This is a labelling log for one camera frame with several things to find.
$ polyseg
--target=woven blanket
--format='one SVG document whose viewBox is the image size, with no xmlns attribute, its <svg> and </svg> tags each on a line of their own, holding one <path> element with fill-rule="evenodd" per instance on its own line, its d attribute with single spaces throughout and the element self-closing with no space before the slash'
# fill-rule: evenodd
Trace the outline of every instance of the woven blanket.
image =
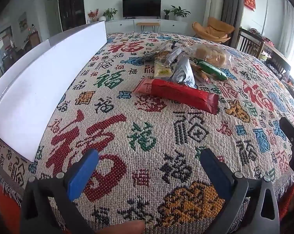
<svg viewBox="0 0 294 234">
<path fill-rule="evenodd" d="M 294 181 L 291 144 L 279 128 L 282 116 L 294 124 L 289 92 L 255 57 L 216 44 L 232 55 L 232 67 L 222 69 L 228 80 L 197 87 L 219 94 L 217 115 L 133 94 L 142 78 L 154 75 L 152 62 L 138 58 L 171 38 L 211 43 L 170 34 L 109 34 L 57 105 L 35 161 L 0 143 L 0 174 L 12 190 L 22 196 L 31 175 L 65 172 L 96 148 L 99 164 L 74 201 L 94 230 L 143 219 L 148 233 L 202 233 L 224 203 L 200 165 L 201 151 L 209 148 L 233 172 L 270 176 L 279 198 Z M 54 200 L 51 205 L 61 223 Z"/>
</svg>

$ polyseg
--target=red snack package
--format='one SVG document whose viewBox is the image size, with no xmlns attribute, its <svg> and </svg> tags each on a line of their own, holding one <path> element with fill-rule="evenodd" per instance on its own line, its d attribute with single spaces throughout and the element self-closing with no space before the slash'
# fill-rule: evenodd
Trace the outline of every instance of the red snack package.
<svg viewBox="0 0 294 234">
<path fill-rule="evenodd" d="M 164 97 L 216 115 L 218 95 L 161 79 L 144 78 L 133 93 Z"/>
</svg>

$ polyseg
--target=cabinet door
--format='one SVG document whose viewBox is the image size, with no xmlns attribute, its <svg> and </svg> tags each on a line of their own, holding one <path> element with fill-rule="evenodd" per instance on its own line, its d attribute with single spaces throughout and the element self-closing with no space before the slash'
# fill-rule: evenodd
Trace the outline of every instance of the cabinet door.
<svg viewBox="0 0 294 234">
<path fill-rule="evenodd" d="M 133 32 L 134 24 L 133 20 L 124 20 L 124 21 L 116 21 L 116 22 L 106 22 L 106 32 Z"/>
<path fill-rule="evenodd" d="M 58 0 L 62 31 L 86 24 L 84 0 Z"/>
<path fill-rule="evenodd" d="M 161 32 L 185 34 L 186 26 L 185 22 L 161 20 Z"/>
</svg>

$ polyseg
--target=television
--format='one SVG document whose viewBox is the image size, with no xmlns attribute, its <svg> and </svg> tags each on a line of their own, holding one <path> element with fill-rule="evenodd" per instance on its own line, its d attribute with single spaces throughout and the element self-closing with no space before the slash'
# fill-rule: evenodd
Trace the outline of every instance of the television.
<svg viewBox="0 0 294 234">
<path fill-rule="evenodd" d="M 160 17 L 161 0 L 123 0 L 123 17 Z"/>
</svg>

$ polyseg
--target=door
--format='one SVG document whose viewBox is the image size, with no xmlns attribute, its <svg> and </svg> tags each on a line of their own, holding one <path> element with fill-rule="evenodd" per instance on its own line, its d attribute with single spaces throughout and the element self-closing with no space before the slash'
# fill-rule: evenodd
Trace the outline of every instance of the door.
<svg viewBox="0 0 294 234">
<path fill-rule="evenodd" d="M 45 10 L 49 34 L 52 37 L 61 32 L 57 1 L 47 0 L 45 2 Z"/>
</svg>

